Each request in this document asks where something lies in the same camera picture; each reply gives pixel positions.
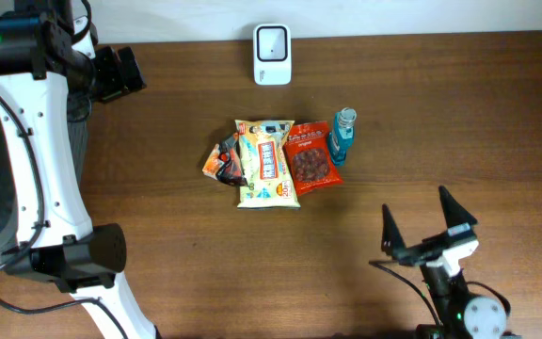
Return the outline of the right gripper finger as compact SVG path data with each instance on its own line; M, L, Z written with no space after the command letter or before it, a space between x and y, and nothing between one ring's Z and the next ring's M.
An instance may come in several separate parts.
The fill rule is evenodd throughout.
M478 220L457 202L445 186L439 186L438 193L443 216L448 229L465 223L470 226L475 226L478 223Z
M382 218L382 251L386 254L402 254L407 247L392 216L391 210L386 204L382 205Z

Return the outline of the blue mouthwash bottle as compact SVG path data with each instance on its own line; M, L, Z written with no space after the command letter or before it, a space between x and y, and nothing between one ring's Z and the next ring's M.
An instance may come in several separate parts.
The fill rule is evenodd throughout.
M332 163L339 167L345 162L348 149L355 138L357 112L346 107L335 114L332 130L327 136L327 146Z

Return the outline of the red snack bag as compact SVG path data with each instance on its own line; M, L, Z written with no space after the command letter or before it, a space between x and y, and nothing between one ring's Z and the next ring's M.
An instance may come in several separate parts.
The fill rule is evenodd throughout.
M291 128L284 151L297 196L317 188L343 183L327 147L326 121L308 122Z

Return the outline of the small orange box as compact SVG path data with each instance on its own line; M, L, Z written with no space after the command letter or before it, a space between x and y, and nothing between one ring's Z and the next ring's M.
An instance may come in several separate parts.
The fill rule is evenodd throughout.
M223 166L223 161L220 159L220 155L220 145L217 143L210 152L202 168L202 172L205 176L215 180L217 179L217 173Z

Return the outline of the cream chocolate chip bag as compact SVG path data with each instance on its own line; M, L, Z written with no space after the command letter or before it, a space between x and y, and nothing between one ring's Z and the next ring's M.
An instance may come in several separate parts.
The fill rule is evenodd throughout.
M299 208L283 151L294 121L236 120L240 162L246 186L239 189L242 209Z

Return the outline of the black orange snack packet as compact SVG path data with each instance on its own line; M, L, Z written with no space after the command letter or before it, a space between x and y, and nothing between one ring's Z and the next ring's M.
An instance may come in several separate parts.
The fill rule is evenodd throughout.
M242 170L239 156L238 140L238 134L233 133L221 140L217 146L216 160L219 165L215 171L215 178L228 186L247 186L247 178Z

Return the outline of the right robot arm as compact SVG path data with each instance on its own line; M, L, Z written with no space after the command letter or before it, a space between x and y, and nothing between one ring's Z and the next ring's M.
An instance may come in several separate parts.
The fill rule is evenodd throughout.
M459 261L477 250L474 231L478 220L465 209L445 186L438 188L446 230L407 246L390 208L382 206L381 250L390 260L371 261L370 266L383 270L411 287L421 297L433 318L420 324L416 338L506 339L517 335L507 329L511 314L509 300L493 288L464 278ZM417 267L429 292L420 288L387 265Z

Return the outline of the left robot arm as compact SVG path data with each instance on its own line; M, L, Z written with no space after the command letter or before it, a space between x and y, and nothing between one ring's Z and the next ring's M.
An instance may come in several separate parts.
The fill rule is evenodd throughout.
M124 269L116 223L96 226L83 203L76 144L95 103L145 88L130 48L100 47L90 14L68 1L18 1L0 15L0 124L16 207L0 239L0 270L52 283L83 306L107 338L156 338Z

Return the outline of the white barcode scanner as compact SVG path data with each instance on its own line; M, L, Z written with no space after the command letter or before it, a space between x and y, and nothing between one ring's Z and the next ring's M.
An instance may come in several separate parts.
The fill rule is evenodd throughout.
M259 86L283 86L292 80L292 34L285 24L253 29L253 78Z

